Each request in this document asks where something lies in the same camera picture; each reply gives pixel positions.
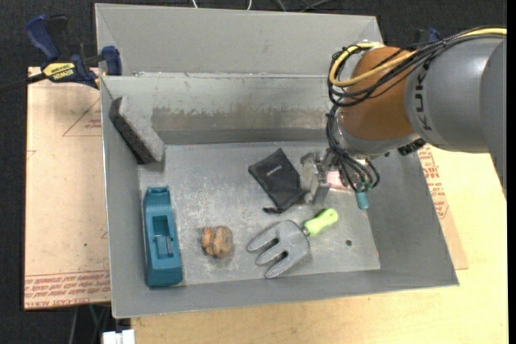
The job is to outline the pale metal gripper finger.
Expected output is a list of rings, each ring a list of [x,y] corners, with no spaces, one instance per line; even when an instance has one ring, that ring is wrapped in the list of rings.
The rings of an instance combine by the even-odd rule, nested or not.
[[[301,158],[302,170],[300,172],[300,185],[304,192],[306,202],[314,203],[319,188],[319,169],[317,156],[310,152]]]
[[[314,183],[312,185],[312,203],[317,206],[324,205],[330,189],[331,186],[327,180],[327,172],[316,173],[314,175]]]

